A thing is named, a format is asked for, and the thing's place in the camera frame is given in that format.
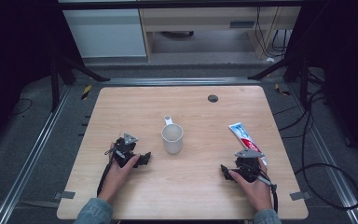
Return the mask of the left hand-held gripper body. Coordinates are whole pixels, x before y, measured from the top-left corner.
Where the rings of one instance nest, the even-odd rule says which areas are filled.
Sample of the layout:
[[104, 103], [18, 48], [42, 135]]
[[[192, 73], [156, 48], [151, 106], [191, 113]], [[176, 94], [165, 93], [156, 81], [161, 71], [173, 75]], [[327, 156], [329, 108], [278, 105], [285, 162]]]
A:
[[134, 156], [133, 150], [137, 141], [136, 137], [128, 133], [120, 136], [105, 152], [105, 155], [109, 156], [109, 165], [116, 161], [120, 168], [124, 167]]

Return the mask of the blue red toothpaste tube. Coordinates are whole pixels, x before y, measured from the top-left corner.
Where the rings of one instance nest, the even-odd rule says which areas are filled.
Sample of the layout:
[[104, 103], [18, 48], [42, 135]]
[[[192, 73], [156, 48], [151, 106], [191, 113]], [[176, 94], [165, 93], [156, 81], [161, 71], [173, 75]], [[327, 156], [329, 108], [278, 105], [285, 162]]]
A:
[[242, 142], [245, 148], [249, 148], [253, 151], [260, 153], [262, 162], [265, 165], [268, 165], [268, 161], [265, 154], [259, 149], [253, 138], [250, 136], [250, 134], [246, 131], [246, 129], [240, 122], [231, 124], [228, 126], [228, 128], [237, 136], [237, 138]]

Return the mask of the person's left hand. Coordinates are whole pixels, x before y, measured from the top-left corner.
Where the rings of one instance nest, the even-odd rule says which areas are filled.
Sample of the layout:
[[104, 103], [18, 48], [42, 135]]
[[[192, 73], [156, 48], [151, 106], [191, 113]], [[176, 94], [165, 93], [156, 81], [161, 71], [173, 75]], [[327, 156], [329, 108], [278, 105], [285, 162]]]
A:
[[116, 161], [111, 163], [109, 171], [107, 172], [103, 182], [102, 189], [98, 194], [100, 199], [108, 202], [109, 204], [113, 203], [117, 193], [125, 184], [129, 173], [133, 169], [133, 166], [138, 161], [139, 157], [139, 154], [135, 154], [123, 167], [120, 167]]

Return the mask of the grey tape piece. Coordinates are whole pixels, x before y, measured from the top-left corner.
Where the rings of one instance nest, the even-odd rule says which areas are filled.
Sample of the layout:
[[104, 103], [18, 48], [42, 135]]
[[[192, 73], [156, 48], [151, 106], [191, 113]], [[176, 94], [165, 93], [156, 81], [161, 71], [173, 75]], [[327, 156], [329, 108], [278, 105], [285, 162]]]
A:
[[293, 201], [307, 200], [311, 198], [311, 195], [307, 191], [292, 192], [290, 197]]
[[75, 197], [75, 193], [72, 191], [60, 191], [60, 192], [56, 192], [54, 194], [54, 199], [55, 200], [60, 200], [60, 199], [73, 199]]

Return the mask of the light wooden desk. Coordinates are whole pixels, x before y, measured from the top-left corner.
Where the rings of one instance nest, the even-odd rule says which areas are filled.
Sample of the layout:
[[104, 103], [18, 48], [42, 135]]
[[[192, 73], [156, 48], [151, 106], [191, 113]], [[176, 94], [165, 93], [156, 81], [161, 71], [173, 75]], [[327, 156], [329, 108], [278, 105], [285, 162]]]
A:
[[198, 30], [244, 30], [257, 59], [267, 56], [267, 48], [277, 30], [292, 30], [301, 7], [195, 7], [140, 9], [146, 51], [150, 34]]

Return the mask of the white cabinet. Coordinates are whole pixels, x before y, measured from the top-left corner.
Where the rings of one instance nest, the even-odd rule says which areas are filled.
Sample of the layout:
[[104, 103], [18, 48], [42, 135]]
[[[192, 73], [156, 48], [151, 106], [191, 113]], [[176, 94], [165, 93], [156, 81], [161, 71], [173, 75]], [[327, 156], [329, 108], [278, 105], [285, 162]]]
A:
[[82, 58], [145, 57], [137, 9], [65, 10]]

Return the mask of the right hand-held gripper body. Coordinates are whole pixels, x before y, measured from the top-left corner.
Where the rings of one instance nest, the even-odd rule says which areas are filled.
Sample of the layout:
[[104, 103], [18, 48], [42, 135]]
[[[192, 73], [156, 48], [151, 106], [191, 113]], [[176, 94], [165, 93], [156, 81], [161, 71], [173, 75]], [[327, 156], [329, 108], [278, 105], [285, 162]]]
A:
[[262, 153], [245, 148], [235, 153], [237, 159], [235, 164], [238, 168], [238, 173], [247, 181], [255, 182], [261, 176], [261, 169], [259, 159], [263, 156]]

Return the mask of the person's right hand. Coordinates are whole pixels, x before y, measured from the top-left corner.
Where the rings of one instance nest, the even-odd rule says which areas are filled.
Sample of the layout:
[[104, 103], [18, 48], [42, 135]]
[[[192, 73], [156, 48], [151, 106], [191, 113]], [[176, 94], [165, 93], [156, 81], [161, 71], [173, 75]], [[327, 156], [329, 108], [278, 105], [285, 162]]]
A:
[[249, 204], [256, 212], [273, 208], [270, 187], [267, 184], [260, 180], [249, 183], [234, 171], [229, 171], [228, 173], [240, 186]]

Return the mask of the aluminium floor rail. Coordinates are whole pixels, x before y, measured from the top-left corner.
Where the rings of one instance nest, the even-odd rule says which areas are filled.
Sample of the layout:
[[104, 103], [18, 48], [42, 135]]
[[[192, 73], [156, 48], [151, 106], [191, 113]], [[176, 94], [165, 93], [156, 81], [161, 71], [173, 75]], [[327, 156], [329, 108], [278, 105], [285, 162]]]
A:
[[358, 224], [358, 182], [348, 167], [337, 163], [323, 139], [316, 120], [316, 105], [323, 100], [312, 94], [311, 108], [305, 108], [298, 87], [288, 86], [293, 98], [292, 125], [282, 132], [289, 145], [289, 159], [300, 188], [311, 198], [305, 200], [307, 224]]
[[34, 168], [40, 158], [40, 155], [44, 150], [44, 147], [51, 135], [51, 132], [58, 120], [58, 117], [60, 116], [66, 104], [67, 97], [71, 89], [71, 86], [64, 86], [62, 88], [62, 93], [59, 94], [59, 102], [56, 108], [49, 113], [48, 119], [45, 122], [42, 131], [38, 135], [30, 154], [22, 165], [15, 182], [10, 188], [10, 191], [8, 192], [5, 199], [1, 202], [0, 224], [7, 224], [12, 212], [14, 211], [14, 208], [17, 205], [25, 189], [25, 186], [27, 185], [29, 178], [34, 171]]
[[110, 78], [103, 85], [115, 87], [151, 86], [226, 86], [256, 85], [259, 81], [247, 77], [165, 77], [165, 78]]

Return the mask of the yellow black tape strip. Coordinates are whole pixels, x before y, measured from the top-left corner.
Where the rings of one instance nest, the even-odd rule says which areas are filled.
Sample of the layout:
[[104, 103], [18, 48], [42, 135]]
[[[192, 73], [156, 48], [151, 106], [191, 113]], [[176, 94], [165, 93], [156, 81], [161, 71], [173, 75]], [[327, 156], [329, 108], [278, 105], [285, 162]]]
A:
[[274, 84], [274, 89], [275, 89], [276, 92], [278, 92], [278, 93], [280, 93], [282, 95], [285, 95], [285, 96], [290, 96], [291, 95], [290, 91], [283, 91], [277, 83]]
[[81, 100], [87, 99], [87, 97], [88, 97], [88, 95], [89, 95], [89, 93], [90, 93], [91, 88], [92, 88], [92, 85], [88, 85], [88, 86], [85, 87], [85, 89], [83, 90], [83, 93], [82, 93], [82, 95], [81, 95], [81, 98], [80, 98]]

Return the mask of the black metal stand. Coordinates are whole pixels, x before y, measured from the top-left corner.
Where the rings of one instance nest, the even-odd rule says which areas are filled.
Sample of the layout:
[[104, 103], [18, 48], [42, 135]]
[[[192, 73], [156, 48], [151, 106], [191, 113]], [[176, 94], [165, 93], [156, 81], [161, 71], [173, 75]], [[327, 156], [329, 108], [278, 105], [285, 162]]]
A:
[[72, 85], [76, 81], [75, 75], [72, 73], [72, 68], [98, 82], [109, 81], [109, 78], [95, 74], [85, 65], [81, 65], [66, 56], [62, 56], [60, 54], [52, 56], [50, 62], [52, 112], [58, 108], [60, 103], [59, 77], [62, 78], [65, 85]]
[[300, 77], [300, 91], [299, 99], [300, 103], [307, 108], [308, 107], [308, 74], [309, 74], [309, 59], [306, 53], [295, 53], [292, 52], [288, 56], [285, 56], [279, 62], [273, 64], [267, 69], [260, 73], [249, 77], [251, 80], [259, 80], [279, 68], [285, 67], [286, 72], [284, 73], [283, 80], [285, 82], [294, 82], [297, 77]]

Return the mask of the white cup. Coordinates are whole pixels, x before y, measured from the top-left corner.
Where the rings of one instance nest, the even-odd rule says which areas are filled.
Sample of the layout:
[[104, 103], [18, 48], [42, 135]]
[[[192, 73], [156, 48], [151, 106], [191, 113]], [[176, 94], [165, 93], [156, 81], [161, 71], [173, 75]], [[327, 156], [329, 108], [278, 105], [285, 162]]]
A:
[[183, 128], [174, 123], [170, 116], [164, 117], [165, 126], [161, 131], [161, 136], [164, 142], [165, 150], [169, 154], [177, 154], [183, 148]]

